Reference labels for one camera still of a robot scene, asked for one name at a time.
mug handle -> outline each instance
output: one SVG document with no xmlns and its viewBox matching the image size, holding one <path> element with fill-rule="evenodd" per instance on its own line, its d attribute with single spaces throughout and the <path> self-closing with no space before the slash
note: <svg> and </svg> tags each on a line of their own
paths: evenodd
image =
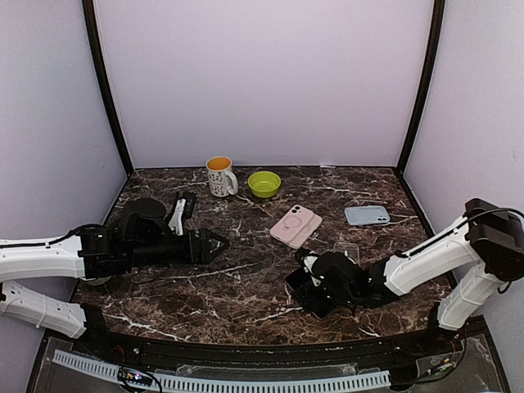
<svg viewBox="0 0 524 393">
<path fill-rule="evenodd" d="M 235 176 L 235 174 L 230 170 L 226 170 L 225 175 L 229 177 L 229 180 L 231 180 L 231 186 L 228 186 L 228 192 L 231 195 L 235 195 L 238 192 L 237 176 Z"/>
</svg>

dark brown marble surface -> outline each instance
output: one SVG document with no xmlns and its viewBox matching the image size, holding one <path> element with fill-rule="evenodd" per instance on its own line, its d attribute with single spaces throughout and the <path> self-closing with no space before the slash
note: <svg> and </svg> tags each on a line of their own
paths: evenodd
<svg viewBox="0 0 524 393">
<path fill-rule="evenodd" d="M 306 314 L 291 298 L 284 278 L 298 268 L 291 248 L 269 229 L 296 203 L 323 217 L 305 247 L 332 251 L 335 242 L 359 246 L 363 266 L 424 240 L 422 226 L 391 169 L 270 168 L 282 178 L 276 197 L 261 200 L 246 184 L 263 168 L 235 168 L 240 192 L 210 195 L 204 169 L 145 169 L 133 174 L 111 217 L 138 197 L 170 206 L 176 191 L 198 202 L 189 228 L 208 228 L 231 240 L 209 265 L 153 267 L 139 275 L 113 277 L 100 287 L 80 283 L 74 301 L 101 307 L 110 330 L 141 337 L 212 344 L 315 344 L 384 337 L 423 329 L 429 309 L 450 291 L 445 277 L 380 309 L 338 309 L 324 320 Z M 344 208 L 383 205 L 384 226 L 351 227 Z M 132 284 L 132 282 L 150 283 Z"/>
</svg>

white mug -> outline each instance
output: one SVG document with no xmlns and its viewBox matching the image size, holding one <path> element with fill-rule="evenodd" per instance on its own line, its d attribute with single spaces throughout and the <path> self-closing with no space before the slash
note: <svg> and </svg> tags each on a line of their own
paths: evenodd
<svg viewBox="0 0 524 393">
<path fill-rule="evenodd" d="M 238 192 L 237 176 L 231 166 L 229 157 L 213 157 L 206 162 L 207 178 L 210 181 L 211 193 L 216 197 L 235 195 Z"/>
</svg>

white slotted strip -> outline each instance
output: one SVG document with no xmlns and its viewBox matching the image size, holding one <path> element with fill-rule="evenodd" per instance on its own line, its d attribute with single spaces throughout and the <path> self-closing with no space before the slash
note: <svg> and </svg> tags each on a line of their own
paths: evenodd
<svg viewBox="0 0 524 393">
<path fill-rule="evenodd" d="M 85 358 L 62 350 L 55 351 L 52 361 L 104 381 L 119 383 L 116 377 L 119 366 L 115 364 Z M 391 385 L 388 371 L 350 377 L 282 382 L 218 381 L 177 377 L 163 373 L 153 373 L 153 375 L 162 384 L 164 392 L 173 393 L 343 393 L 367 391 Z M 129 382 L 129 385 L 143 387 L 132 382 Z M 158 391 L 159 389 L 153 384 L 149 390 Z"/>
</svg>

black vertical post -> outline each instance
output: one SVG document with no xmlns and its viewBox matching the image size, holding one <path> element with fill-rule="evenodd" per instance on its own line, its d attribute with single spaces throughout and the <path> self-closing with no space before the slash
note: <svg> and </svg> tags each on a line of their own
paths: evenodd
<svg viewBox="0 0 524 393">
<path fill-rule="evenodd" d="M 116 147 L 118 149 L 120 159 L 122 160 L 122 165 L 124 166 L 125 172 L 129 176 L 134 171 L 133 163 L 131 162 L 128 148 L 125 146 L 124 134 L 122 133 L 122 128 L 120 127 L 120 122 L 118 121 L 115 103 L 113 102 L 111 88 L 109 87 L 106 65 L 102 55 L 102 45 L 100 44 L 100 37 L 98 36 L 97 18 L 95 15 L 93 0 L 83 0 L 82 5 L 84 7 L 85 27 L 88 31 L 89 47 L 91 47 L 91 55 L 93 57 L 95 72 L 97 74 L 100 94 L 102 95 L 102 100 L 104 101 L 107 119 L 109 120 L 111 132 L 113 133 L 113 138 L 115 139 Z"/>
<path fill-rule="evenodd" d="M 417 137 L 418 127 L 426 105 L 427 92 L 431 83 L 431 76 L 433 75 L 433 68 L 435 66 L 436 51 L 439 46 L 440 30 L 442 28 L 442 21 L 444 19 L 444 5 L 445 0 L 435 0 L 433 3 L 433 16 L 431 18 L 431 28 L 429 30 L 429 39 L 427 41 L 426 57 L 424 58 L 424 66 L 422 67 L 422 75 L 420 77 L 420 84 L 418 85 L 417 98 L 413 107 L 411 120 L 409 121 L 408 132 L 406 139 L 402 146 L 399 162 L 396 169 L 400 174 L 404 174 L 406 166 L 408 165 L 409 156 L 413 150 L 415 138 Z"/>
</svg>

